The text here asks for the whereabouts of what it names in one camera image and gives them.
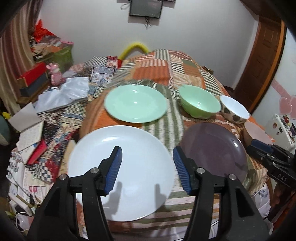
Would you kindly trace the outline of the wooden wardrobe with hearts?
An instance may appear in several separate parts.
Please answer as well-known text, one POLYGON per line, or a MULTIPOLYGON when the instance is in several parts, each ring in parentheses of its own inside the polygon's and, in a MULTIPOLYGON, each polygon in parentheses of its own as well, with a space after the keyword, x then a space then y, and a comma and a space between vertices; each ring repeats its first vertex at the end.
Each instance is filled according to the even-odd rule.
POLYGON ((295 151, 295 38, 287 30, 275 77, 252 117, 281 148, 295 151))

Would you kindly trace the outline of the white spotted bowl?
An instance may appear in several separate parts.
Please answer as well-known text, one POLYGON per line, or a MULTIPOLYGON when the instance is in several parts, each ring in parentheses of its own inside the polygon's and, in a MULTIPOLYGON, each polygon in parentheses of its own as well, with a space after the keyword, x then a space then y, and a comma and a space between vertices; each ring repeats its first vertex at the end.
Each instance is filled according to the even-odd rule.
POLYGON ((221 114, 232 123, 242 124, 250 118, 248 110, 232 97, 221 95, 221 114))

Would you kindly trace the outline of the pink bowl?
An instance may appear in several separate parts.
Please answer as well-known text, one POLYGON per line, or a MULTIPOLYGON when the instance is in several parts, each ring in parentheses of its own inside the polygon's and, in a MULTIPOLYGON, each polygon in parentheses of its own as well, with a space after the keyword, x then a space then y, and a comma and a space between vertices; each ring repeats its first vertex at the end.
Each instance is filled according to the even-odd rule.
POLYGON ((246 146, 249 146, 253 140, 259 140, 269 145, 273 144, 268 134, 261 127, 250 121, 244 123, 243 138, 246 146))

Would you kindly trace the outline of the patchwork striped bedspread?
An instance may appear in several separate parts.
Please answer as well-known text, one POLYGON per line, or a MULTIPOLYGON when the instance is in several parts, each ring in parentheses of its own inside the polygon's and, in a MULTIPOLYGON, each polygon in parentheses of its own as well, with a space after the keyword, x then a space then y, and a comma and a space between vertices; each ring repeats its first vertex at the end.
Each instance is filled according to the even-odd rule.
MULTIPOLYGON (((227 92, 222 84, 206 72, 187 54, 180 51, 157 49, 148 54, 126 59, 118 63, 118 69, 103 92, 86 106, 86 117, 79 128, 84 137, 93 130, 121 125, 122 121, 111 117, 104 108, 104 98, 114 87, 125 84, 141 84, 158 90, 167 101, 167 112, 158 120, 138 123, 141 128, 158 138, 169 151, 178 145, 184 131, 199 122, 181 107, 178 87, 190 84, 212 93, 215 97, 227 92)), ((131 222, 110 221, 113 233, 136 235, 138 237, 182 238, 194 205, 194 198, 186 194, 180 181, 175 184, 163 206, 151 215, 131 222)))

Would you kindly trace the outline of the mint green bowl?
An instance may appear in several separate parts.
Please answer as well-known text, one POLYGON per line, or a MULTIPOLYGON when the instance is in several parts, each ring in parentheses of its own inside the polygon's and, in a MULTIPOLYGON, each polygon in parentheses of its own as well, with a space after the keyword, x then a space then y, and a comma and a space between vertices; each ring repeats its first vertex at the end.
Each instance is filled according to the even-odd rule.
POLYGON ((207 120, 221 111, 219 100, 201 87, 182 85, 178 91, 182 108, 193 118, 207 120))

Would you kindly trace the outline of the checkered patchwork quilt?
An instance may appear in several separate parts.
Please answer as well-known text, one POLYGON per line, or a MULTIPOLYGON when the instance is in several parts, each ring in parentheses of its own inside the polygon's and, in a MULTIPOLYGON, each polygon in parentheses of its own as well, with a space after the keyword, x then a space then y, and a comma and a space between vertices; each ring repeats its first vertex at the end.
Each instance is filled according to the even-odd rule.
POLYGON ((26 164, 25 170, 33 179, 54 182, 62 166, 63 157, 69 141, 78 134, 86 117, 86 106, 99 97, 111 77, 118 69, 116 56, 93 57, 84 63, 76 64, 64 72, 69 77, 89 78, 87 98, 73 104, 39 115, 44 121, 43 139, 46 151, 34 164, 26 164))

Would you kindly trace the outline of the mint green plate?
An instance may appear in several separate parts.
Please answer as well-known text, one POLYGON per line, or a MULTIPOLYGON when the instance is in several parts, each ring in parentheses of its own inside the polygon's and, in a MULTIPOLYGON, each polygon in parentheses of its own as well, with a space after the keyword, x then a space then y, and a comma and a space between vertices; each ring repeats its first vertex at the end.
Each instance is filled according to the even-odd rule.
POLYGON ((163 94, 151 87, 129 84, 112 89, 104 99, 104 107, 113 118, 128 123, 149 123, 167 112, 163 94))

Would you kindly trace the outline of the green storage box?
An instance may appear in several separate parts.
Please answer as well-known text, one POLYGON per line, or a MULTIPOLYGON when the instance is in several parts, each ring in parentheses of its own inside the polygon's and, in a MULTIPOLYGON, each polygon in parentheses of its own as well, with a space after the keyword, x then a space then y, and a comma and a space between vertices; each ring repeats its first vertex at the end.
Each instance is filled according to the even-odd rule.
POLYGON ((62 73, 69 70, 69 68, 73 65, 72 46, 67 46, 54 53, 50 61, 51 63, 58 64, 62 73))

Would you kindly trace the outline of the white plastic bag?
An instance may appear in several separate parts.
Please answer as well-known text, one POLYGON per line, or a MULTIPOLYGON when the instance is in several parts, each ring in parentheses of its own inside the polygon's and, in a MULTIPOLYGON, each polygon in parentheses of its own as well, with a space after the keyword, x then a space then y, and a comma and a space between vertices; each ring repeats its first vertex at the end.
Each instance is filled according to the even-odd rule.
POLYGON ((88 77, 67 78, 61 87, 50 88, 38 96, 36 113, 45 113, 86 100, 89 91, 88 77))

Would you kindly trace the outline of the pink pig toy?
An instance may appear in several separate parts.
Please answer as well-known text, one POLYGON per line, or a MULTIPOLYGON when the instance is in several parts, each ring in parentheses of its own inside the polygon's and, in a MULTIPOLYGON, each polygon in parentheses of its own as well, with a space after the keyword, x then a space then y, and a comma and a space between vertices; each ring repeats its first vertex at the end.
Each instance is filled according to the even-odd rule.
POLYGON ((57 63, 50 63, 49 65, 46 65, 46 68, 49 70, 51 84, 53 86, 59 86, 65 82, 65 78, 63 77, 57 63))

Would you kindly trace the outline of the open notebook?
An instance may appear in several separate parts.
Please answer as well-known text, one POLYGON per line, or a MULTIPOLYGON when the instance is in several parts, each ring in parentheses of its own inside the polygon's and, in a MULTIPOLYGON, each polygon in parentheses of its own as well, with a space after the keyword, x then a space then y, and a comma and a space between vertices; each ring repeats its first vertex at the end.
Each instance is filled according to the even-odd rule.
POLYGON ((44 122, 41 121, 20 133, 19 141, 16 144, 19 152, 38 143, 41 140, 43 126, 44 122))

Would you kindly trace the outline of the purple plate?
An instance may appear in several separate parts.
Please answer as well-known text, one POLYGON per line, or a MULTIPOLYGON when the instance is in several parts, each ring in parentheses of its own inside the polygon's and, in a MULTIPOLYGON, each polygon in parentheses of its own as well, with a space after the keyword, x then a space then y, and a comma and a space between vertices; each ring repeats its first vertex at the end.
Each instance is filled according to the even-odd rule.
POLYGON ((247 177, 247 153, 243 144, 225 127, 201 122, 190 126, 180 146, 188 158, 212 175, 234 174, 243 182, 247 177))

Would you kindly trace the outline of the white plate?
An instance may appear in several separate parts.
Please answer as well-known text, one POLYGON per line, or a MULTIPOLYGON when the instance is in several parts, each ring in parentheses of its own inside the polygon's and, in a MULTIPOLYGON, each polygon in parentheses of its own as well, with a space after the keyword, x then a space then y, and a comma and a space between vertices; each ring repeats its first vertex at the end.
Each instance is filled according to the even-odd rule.
POLYGON ((70 154, 68 175, 98 167, 116 146, 122 149, 122 162, 112 191, 101 199, 106 218, 119 222, 144 218, 165 203, 175 179, 171 154, 150 133, 132 126, 108 126, 87 134, 70 154))

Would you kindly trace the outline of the small black wall monitor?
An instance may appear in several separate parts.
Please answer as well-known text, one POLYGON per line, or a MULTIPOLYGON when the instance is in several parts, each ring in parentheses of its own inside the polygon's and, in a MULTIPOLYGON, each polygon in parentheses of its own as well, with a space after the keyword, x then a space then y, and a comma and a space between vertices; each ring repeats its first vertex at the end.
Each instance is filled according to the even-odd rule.
POLYGON ((162 8, 163 1, 132 0, 130 1, 129 15, 159 19, 161 17, 162 8))

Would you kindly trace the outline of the red box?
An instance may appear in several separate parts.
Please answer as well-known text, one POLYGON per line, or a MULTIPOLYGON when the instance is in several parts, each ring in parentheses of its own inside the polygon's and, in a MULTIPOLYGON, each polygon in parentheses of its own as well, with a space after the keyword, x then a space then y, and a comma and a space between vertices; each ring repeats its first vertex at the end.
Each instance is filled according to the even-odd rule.
POLYGON ((22 74, 16 81, 19 88, 25 88, 32 85, 41 75, 46 72, 46 63, 40 62, 32 69, 22 74))

